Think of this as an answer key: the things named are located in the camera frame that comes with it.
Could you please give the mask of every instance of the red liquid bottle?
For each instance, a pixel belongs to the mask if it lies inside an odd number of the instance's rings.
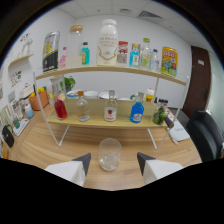
[[[54,91],[54,99],[55,99],[54,108],[57,113],[58,119],[64,120],[68,115],[67,115],[64,102],[58,98],[59,91],[58,91],[57,84],[53,85],[53,91]]]

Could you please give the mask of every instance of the blue liquid bottle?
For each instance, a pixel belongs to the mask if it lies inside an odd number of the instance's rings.
[[[88,42],[84,42],[83,43],[83,48],[82,48],[82,65],[89,65]]]
[[[142,120],[144,107],[142,106],[144,93],[138,93],[136,97],[136,104],[132,106],[130,121],[133,123],[140,123]]]
[[[129,66],[133,68],[138,68],[138,63],[139,63],[138,45],[133,44],[133,50],[130,53]]]

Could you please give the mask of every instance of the can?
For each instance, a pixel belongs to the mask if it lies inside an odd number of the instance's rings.
[[[43,72],[58,69],[58,47],[60,32],[47,34],[43,49]]]
[[[163,47],[161,73],[177,76],[178,52],[170,47]]]

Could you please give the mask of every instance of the wooden shelf board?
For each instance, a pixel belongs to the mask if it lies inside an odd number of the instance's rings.
[[[13,60],[13,61],[10,63],[9,67],[12,66],[12,65],[14,65],[15,63],[17,63],[17,62],[19,62],[19,61],[22,61],[22,60],[24,60],[24,59],[26,59],[26,58],[31,57],[32,55],[33,55],[33,54],[28,54],[28,55],[25,55],[25,56],[22,56],[22,57],[19,57],[19,58]]]
[[[167,127],[166,123],[156,125],[151,121],[154,114],[155,104],[144,102],[144,113],[140,123],[133,123],[130,121],[130,114],[132,106],[135,101],[117,100],[117,119],[113,122],[104,120],[104,99],[87,100],[90,110],[90,119],[86,122],[78,120],[75,110],[78,99],[66,99],[64,101],[68,117],[65,120],[59,120],[55,111],[48,117],[48,122],[51,124],[70,125],[77,127],[88,128],[119,128],[119,129],[146,129],[146,128],[161,128]]]
[[[166,75],[162,73],[157,73],[157,72],[150,72],[150,71],[145,71],[137,68],[130,68],[130,67],[123,67],[123,66],[83,66],[83,67],[78,67],[78,68],[69,68],[69,69],[58,69],[58,70],[53,70],[49,72],[44,72],[44,74],[39,75],[36,77],[36,79],[43,79],[47,78],[50,76],[59,76],[67,73],[76,73],[76,72],[95,72],[95,71],[110,71],[110,72],[126,72],[126,73],[133,73],[133,74],[140,74],[140,75],[147,75],[147,76],[152,76],[156,78],[161,78],[165,79],[171,82],[178,83],[180,85],[185,86],[186,83],[176,79],[175,77],[171,75]]]

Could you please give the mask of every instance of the clear glass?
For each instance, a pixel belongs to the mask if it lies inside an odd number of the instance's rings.
[[[159,72],[159,56],[157,52],[153,52],[152,58],[152,72]]]
[[[82,48],[82,65],[89,65],[89,48],[88,48],[88,45],[83,45],[83,48]]]
[[[130,53],[130,60],[129,60],[129,66],[133,68],[138,68],[139,63],[139,52],[138,48],[134,47],[133,51]]]
[[[144,43],[139,67],[143,70],[149,70],[150,69],[150,59],[151,59],[151,52],[150,52],[150,48],[149,48],[149,43]]]
[[[120,163],[121,144],[113,138],[107,138],[99,145],[99,163],[107,171],[115,170]]]
[[[83,96],[80,96],[78,102],[76,103],[76,112],[80,121],[89,120],[89,105]]]
[[[75,68],[82,65],[81,47],[82,32],[70,32],[68,35],[68,44],[65,58],[66,68]]]
[[[109,100],[105,103],[104,108],[104,120],[105,121],[115,121],[117,118],[117,102],[114,99],[114,95],[109,95]]]
[[[132,106],[130,121],[133,123],[140,123],[142,120],[144,112],[142,101],[143,99],[141,97],[137,97],[136,104]]]

